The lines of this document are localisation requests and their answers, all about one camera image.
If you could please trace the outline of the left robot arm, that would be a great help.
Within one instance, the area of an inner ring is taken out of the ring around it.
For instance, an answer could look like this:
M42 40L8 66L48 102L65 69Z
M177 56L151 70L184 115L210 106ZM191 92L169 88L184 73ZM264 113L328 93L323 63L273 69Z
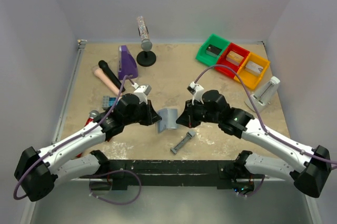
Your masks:
M22 188L30 201L38 201L53 190L55 172L61 165L85 149L120 134L129 124L149 126L161 119L150 101L127 94L74 135L40 150L25 149L14 172L16 188Z

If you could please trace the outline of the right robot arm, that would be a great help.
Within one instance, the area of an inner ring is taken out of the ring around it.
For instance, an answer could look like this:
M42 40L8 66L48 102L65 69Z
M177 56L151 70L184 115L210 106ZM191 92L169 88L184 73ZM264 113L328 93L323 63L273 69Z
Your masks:
M188 128L203 122L215 123L224 133L259 145L277 156L274 159L249 154L244 161L249 173L292 181L299 191L312 198L321 195L332 171L327 148L298 143L268 128L254 115L231 107L217 90L206 91L199 101L187 100L176 120Z

